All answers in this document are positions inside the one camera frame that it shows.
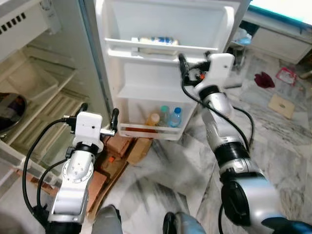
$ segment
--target cable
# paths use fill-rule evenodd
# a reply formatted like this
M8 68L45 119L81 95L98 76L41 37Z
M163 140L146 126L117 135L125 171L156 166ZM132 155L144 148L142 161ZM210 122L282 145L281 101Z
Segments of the cable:
M61 118L58 120L53 121L52 123L49 123L44 129L43 131L40 133L40 135L37 137L37 139L35 140L35 142L33 143L33 145L30 147L27 156L25 158L25 162L24 162L24 168L23 168L23 176L22 176L22 190L23 190L23 197L24 197L24 201L25 204L28 208L28 210L30 211L30 213L35 216L34 213L34 209L31 206L29 199L28 199L28 195L27 195L27 189L26 189L26 174L27 174L27 166L28 166L28 161L30 159L30 155L33 152L34 148L36 147L36 145L38 144L38 142L40 141L40 139L43 137L43 135L48 131L48 129L50 127L52 127L54 124L56 123L62 123L62 122L66 122L66 119Z
M252 126L252 132L251 132L250 139L249 139L249 147L250 147L254 141L254 119L247 111L244 111L243 109L240 109L240 108L235 107L235 106L233 108L237 111L244 113L248 117L248 119L250 120L250 124Z
M38 187L37 187L37 207L39 209L43 209L42 206L41 206L41 201L40 201L40 195L41 195L41 186L42 186L42 183L43 183L43 180L45 178L45 176L48 174L48 172L50 170L52 170L54 167L66 162L67 159L63 159L55 164L53 164L52 166L48 167L47 170L45 170L45 172L42 174L42 176L40 177L40 180L38 182Z
M221 203L220 210L219 210L219 215L218 215L218 228L219 228L219 233L223 234L222 230L222 224L221 224L221 218L222 218L222 211L223 211L223 204Z
M184 86L185 86L184 85L184 79L182 79L181 88L182 88L182 91L185 93L185 95L188 96L190 99L196 101L197 103L201 104L202 106L204 106L204 107L208 108L209 110L213 111L216 115L218 115L219 117L223 118L230 125L232 125L239 132L239 134L242 136L243 141L245 143L246 150L247 150L247 152L249 152L249 142L248 142L245 134L242 132L242 130L240 130L240 128L235 123L233 123L229 118L227 118L226 116L221 114L219 111L217 111L216 109L212 108L211 106L203 103L202 101L197 100L195 97L193 97L191 94L189 94Z

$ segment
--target marble floor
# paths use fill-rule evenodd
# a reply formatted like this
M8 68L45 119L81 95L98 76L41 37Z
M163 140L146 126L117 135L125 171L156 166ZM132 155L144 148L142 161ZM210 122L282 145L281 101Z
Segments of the marble floor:
M278 59L248 52L241 73L229 78L233 83L242 83L242 87L227 89L226 93L233 105L254 118L251 157L279 191L283 213L287 218L312 223L312 85L298 80L292 87L277 80L275 74L281 65ZM273 78L275 88L256 85L254 74L261 71ZM275 93L296 105L291 120L268 109ZM249 120L238 112L234 122L248 137ZM21 200L20 181L12 188L17 191L15 199ZM154 140L147 156L136 166L127 167L103 206L114 204L120 210L125 234L162 233L163 218L169 211L191 214L207 234L217 234L220 189L218 165L196 111L179 141ZM8 196L0 199L0 213L10 210L10 204L4 206ZM32 218L25 212L19 213L24 214L23 227ZM222 225L224 233L245 233L225 216ZM26 233L43 233L35 224L31 226ZM91 233L91 228L92 223L85 219L81 233Z

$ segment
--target open refrigerator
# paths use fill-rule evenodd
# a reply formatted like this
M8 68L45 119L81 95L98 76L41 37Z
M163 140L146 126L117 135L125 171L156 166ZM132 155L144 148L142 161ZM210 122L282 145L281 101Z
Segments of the open refrigerator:
M22 169L42 129L83 102L109 121L119 109L122 136L178 140L196 103L180 88L177 54L190 64L222 53L250 0L0 0L0 92L26 97L23 119L0 140L0 159ZM172 37L179 45L133 41ZM143 49L174 52L145 54ZM182 109L179 127L147 126L152 112ZM28 172L40 177L61 160L73 135L54 126L34 150ZM45 178L59 185L60 168Z

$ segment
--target red cloth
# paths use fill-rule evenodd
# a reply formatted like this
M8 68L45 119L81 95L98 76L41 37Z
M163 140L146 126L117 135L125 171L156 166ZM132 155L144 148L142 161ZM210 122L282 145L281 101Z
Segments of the red cloth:
M261 72L261 74L255 74L254 78L256 84L261 88L274 88L275 84L272 78L266 74L265 72Z

